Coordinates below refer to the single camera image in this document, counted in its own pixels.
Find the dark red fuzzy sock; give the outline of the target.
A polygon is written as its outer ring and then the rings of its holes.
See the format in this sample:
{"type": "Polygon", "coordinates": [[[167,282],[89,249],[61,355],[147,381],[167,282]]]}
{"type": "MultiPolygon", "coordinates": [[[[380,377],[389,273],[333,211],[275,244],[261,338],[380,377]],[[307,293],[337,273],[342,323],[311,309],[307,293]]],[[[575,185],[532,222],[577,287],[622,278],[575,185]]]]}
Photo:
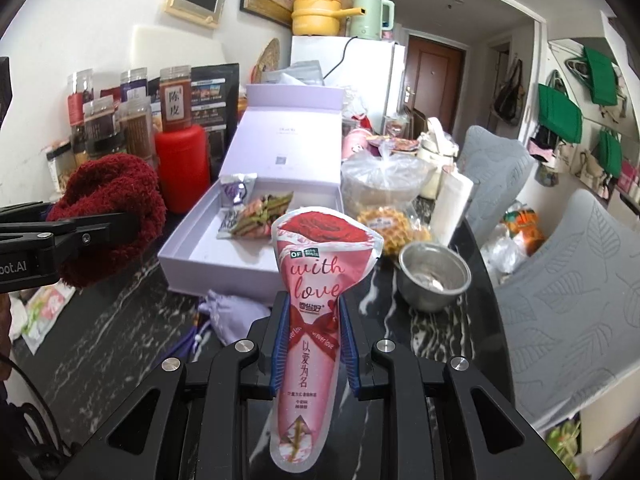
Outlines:
{"type": "Polygon", "coordinates": [[[139,258],[163,233],[166,206],[155,170],[137,156],[118,153],[81,165],[47,219],[108,227],[106,234],[81,240],[58,267],[66,284],[84,288],[139,258]]]}

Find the pink rose with-love pouch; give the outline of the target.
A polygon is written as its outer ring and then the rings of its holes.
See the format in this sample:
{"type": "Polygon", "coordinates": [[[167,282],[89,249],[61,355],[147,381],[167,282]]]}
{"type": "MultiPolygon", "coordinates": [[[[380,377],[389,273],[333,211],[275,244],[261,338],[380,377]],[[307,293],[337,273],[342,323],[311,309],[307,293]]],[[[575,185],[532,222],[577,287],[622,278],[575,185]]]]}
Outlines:
{"type": "Polygon", "coordinates": [[[326,443],[341,359],[340,298],[382,254],[383,237],[326,207],[292,210],[272,226],[288,292],[285,364],[270,453],[289,474],[310,469],[326,443]]]}

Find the pastel sachet packet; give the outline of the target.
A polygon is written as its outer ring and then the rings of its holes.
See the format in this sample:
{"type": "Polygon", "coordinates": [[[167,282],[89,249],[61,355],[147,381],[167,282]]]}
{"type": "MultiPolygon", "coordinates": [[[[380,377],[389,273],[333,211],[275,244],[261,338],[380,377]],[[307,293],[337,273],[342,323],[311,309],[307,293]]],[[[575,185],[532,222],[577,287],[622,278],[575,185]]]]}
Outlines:
{"type": "Polygon", "coordinates": [[[27,320],[22,328],[22,338],[32,354],[38,351],[75,292],[75,287],[58,281],[40,287],[29,299],[25,307],[27,320]]]}

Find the purple tassel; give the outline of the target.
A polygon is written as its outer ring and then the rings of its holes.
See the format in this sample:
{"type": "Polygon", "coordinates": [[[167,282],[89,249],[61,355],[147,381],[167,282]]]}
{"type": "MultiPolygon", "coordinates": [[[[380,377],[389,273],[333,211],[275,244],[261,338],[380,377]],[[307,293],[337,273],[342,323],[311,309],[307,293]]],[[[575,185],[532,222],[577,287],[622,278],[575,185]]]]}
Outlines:
{"type": "Polygon", "coordinates": [[[202,327],[192,326],[191,329],[163,356],[163,360],[177,358],[184,362],[195,362],[200,358],[204,344],[210,338],[209,324],[202,327]]]}

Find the steel bowl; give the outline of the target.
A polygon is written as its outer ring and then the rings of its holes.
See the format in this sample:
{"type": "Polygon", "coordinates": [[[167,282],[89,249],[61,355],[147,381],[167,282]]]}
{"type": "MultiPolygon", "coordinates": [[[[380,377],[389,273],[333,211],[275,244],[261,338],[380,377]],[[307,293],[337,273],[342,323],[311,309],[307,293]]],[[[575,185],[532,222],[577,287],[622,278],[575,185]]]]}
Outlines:
{"type": "Polygon", "coordinates": [[[472,283],[468,264],[453,250],[412,242],[398,256],[398,292],[410,307],[436,313],[455,302],[472,283]]]}

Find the green pink striped snack packet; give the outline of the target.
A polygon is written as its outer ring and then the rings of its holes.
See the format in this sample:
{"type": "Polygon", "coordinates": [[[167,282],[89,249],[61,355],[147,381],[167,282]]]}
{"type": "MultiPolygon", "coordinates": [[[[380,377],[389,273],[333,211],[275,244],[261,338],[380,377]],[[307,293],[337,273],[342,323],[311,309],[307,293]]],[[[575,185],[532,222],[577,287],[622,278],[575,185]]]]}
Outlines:
{"type": "Polygon", "coordinates": [[[294,197],[293,192],[259,196],[244,206],[229,228],[233,238],[270,237],[273,222],[283,216],[294,197]]]}

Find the packaged waffle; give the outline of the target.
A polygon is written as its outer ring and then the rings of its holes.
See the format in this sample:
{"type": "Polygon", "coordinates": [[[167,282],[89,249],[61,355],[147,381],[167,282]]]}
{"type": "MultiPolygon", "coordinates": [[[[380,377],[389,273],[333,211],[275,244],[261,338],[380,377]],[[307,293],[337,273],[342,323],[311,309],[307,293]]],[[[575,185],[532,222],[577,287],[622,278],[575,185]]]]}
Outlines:
{"type": "Polygon", "coordinates": [[[430,229],[416,215],[413,206],[363,209],[357,221],[383,237],[386,257],[397,258],[402,248],[412,242],[433,240],[430,229]]]}

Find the red cylindrical canister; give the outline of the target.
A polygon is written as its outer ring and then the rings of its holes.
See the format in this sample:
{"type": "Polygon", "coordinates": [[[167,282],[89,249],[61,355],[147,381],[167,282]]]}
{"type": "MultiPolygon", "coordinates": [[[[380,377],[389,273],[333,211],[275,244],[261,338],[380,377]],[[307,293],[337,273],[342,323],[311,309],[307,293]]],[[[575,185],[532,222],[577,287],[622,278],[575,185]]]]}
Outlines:
{"type": "Polygon", "coordinates": [[[206,133],[202,126],[155,135],[157,175],[167,209],[186,214],[210,187],[206,133]]]}

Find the dark label spice jar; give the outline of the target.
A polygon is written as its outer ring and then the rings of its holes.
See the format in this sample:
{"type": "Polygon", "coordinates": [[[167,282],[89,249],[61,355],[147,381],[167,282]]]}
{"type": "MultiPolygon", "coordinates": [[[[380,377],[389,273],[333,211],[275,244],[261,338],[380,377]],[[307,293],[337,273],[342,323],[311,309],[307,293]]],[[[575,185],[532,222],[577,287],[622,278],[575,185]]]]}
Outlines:
{"type": "Polygon", "coordinates": [[[148,96],[129,98],[120,104],[118,114],[127,152],[153,166],[155,148],[151,99],[148,96]]]}

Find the purple white snack packet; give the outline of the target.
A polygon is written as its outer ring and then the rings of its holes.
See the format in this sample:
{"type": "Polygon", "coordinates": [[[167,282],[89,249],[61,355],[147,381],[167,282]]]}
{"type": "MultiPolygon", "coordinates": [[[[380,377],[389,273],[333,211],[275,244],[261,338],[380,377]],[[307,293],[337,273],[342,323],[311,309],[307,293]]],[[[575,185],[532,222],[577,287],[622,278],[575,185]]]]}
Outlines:
{"type": "Polygon", "coordinates": [[[232,237],[232,232],[241,220],[241,214],[250,202],[258,175],[227,174],[219,178],[221,208],[224,214],[217,237],[224,240],[232,237]]]}

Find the clear bag with bowl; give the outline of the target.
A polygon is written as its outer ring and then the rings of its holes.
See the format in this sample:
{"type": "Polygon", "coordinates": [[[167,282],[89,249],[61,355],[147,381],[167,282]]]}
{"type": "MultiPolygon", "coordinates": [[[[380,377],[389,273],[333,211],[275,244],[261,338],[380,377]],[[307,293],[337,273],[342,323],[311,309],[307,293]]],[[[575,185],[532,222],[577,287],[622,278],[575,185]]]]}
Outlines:
{"type": "Polygon", "coordinates": [[[346,214],[356,218],[366,209],[406,206],[434,176],[436,166],[415,154],[396,152],[385,140],[378,156],[353,154],[341,166],[341,192],[346,214]]]}

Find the lavender gift box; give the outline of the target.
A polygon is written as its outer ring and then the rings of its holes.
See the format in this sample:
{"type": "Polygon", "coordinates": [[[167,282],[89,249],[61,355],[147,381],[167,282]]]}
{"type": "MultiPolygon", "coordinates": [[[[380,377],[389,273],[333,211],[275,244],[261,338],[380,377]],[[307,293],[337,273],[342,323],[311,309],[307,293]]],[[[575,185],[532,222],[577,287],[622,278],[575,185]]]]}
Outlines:
{"type": "MultiPolygon", "coordinates": [[[[331,87],[251,84],[222,174],[256,174],[255,196],[290,193],[292,208],[342,209],[344,96],[331,87]]],[[[284,287],[271,242],[219,238],[221,204],[221,187],[214,184],[160,248],[168,287],[195,297],[213,290],[271,304],[284,287]]]]}

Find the brown jar chinese label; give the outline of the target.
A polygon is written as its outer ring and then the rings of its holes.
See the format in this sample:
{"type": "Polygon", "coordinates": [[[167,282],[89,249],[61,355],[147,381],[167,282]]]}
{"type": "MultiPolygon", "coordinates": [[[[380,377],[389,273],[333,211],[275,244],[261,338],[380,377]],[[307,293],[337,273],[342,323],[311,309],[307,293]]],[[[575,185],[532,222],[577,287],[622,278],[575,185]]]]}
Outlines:
{"type": "Polygon", "coordinates": [[[191,115],[191,67],[180,65],[160,70],[160,114],[163,132],[189,128],[191,115]]]}

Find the black stand-up pouch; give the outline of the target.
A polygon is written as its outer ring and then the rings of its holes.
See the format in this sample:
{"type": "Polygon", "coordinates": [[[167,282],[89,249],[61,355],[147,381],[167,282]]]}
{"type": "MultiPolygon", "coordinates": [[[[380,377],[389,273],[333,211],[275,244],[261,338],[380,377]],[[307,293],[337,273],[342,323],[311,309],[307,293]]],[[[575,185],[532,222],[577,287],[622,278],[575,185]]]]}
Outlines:
{"type": "Polygon", "coordinates": [[[192,122],[203,127],[210,177],[216,181],[238,125],[238,63],[193,67],[192,122]]]}

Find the cream water bottle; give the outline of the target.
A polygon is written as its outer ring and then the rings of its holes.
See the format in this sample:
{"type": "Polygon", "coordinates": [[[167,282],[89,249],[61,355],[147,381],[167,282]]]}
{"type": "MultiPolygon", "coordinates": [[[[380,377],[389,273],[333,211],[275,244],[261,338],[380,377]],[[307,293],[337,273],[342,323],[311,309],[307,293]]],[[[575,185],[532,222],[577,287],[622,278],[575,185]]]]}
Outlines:
{"type": "Polygon", "coordinates": [[[427,200],[434,200],[439,189],[442,170],[454,166],[459,154],[459,147],[437,117],[429,117],[426,129],[419,136],[418,157],[435,167],[431,179],[421,190],[420,196],[427,200]]]}

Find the grey leaf cushion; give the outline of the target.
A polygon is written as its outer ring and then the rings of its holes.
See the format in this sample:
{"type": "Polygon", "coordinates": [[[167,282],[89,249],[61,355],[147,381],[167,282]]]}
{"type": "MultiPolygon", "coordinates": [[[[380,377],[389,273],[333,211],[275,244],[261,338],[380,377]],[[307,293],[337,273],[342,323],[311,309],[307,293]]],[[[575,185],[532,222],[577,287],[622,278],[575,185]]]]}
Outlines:
{"type": "Polygon", "coordinates": [[[535,159],[518,140],[496,136],[481,126],[466,130],[458,167],[474,182],[466,221],[482,247],[524,188],[535,159]]]}
{"type": "Polygon", "coordinates": [[[585,190],[496,289],[515,406],[538,431],[639,367],[639,235],[585,190]]]}

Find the woven straw fan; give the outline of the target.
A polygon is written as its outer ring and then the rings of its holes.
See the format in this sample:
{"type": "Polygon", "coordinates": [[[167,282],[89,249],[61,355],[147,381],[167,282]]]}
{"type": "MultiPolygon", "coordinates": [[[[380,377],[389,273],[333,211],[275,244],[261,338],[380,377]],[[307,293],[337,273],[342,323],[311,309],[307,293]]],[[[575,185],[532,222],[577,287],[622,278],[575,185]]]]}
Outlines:
{"type": "Polygon", "coordinates": [[[265,46],[262,53],[258,56],[258,60],[252,72],[250,73],[250,83],[260,84],[262,82],[262,74],[265,72],[273,72],[279,67],[280,63],[280,40],[273,38],[269,41],[269,44],[265,46]]]}

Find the white refrigerator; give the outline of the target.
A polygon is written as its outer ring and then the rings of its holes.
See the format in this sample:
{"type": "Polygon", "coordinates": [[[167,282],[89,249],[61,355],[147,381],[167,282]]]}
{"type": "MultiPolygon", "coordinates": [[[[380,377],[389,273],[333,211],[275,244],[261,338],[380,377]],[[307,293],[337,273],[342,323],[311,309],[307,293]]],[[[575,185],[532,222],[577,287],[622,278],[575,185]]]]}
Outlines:
{"type": "Polygon", "coordinates": [[[350,110],[365,114],[375,131],[396,113],[406,48],[395,41],[293,36],[291,63],[318,61],[324,83],[344,89],[350,110]]]}

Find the brown entrance door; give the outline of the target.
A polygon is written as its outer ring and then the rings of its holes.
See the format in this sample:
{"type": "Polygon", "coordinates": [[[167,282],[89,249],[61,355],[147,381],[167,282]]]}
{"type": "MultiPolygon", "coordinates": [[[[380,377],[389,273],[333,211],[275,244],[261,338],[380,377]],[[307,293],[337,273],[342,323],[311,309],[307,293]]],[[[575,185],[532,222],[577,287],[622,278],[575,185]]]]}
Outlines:
{"type": "Polygon", "coordinates": [[[465,52],[431,39],[410,36],[405,72],[406,107],[426,125],[436,117],[452,133],[462,87],[465,52]]]}

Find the dark hanging handbag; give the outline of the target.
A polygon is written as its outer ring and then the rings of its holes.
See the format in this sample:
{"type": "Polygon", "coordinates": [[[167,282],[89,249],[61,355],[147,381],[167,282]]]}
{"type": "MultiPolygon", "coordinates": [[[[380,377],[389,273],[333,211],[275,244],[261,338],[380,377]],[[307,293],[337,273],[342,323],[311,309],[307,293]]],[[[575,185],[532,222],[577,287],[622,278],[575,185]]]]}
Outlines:
{"type": "Polygon", "coordinates": [[[523,63],[516,58],[506,81],[500,88],[492,112],[503,122],[516,126],[521,119],[526,92],[523,87],[523,63]]]}

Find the green tote bag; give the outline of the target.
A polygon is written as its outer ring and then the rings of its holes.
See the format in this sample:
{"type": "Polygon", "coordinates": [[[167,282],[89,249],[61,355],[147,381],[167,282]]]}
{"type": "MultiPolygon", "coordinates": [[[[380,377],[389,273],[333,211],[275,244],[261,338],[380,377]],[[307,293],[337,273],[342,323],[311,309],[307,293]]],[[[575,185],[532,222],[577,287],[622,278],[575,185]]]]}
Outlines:
{"type": "Polygon", "coordinates": [[[599,133],[598,162],[609,176],[620,176],[623,166],[622,144],[617,133],[608,128],[602,128],[599,133]]]}
{"type": "Polygon", "coordinates": [[[617,76],[611,60],[604,54],[584,47],[582,56],[569,58],[565,66],[589,90],[594,104],[617,104],[617,76]]]}
{"type": "Polygon", "coordinates": [[[538,84],[536,140],[544,148],[556,148],[559,141],[582,142],[582,111],[568,97],[564,80],[557,70],[552,70],[546,84],[538,84]]]}

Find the mint green kettle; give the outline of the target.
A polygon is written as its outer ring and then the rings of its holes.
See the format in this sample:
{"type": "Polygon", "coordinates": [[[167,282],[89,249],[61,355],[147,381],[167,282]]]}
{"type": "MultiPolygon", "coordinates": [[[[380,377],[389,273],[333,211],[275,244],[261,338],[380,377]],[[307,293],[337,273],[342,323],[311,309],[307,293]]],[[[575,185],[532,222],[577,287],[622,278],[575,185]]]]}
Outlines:
{"type": "Polygon", "coordinates": [[[352,0],[354,8],[361,8],[363,14],[347,19],[346,32],[349,37],[381,40],[384,32],[391,32],[395,26],[395,3],[392,0],[352,0]]]}

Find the yellow pot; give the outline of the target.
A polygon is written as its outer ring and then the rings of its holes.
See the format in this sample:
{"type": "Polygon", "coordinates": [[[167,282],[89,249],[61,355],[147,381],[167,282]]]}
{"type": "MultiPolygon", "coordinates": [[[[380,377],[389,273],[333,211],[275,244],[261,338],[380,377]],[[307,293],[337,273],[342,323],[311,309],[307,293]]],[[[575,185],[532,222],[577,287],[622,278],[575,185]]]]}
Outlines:
{"type": "Polygon", "coordinates": [[[294,36],[330,36],[340,33],[345,18],[366,14],[361,6],[343,9],[341,0],[294,0],[292,34],[294,36]]]}

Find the lavender drawstring pouch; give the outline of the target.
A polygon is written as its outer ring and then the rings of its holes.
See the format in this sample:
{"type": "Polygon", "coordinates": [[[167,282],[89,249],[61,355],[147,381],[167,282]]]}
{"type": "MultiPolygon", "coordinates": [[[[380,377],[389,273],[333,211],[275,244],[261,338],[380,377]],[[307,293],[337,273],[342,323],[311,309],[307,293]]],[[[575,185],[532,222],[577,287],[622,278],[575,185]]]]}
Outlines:
{"type": "Polygon", "coordinates": [[[269,318],[271,310],[254,300],[240,296],[226,296],[210,290],[198,305],[218,340],[228,346],[245,339],[250,326],[262,318],[269,318]]]}

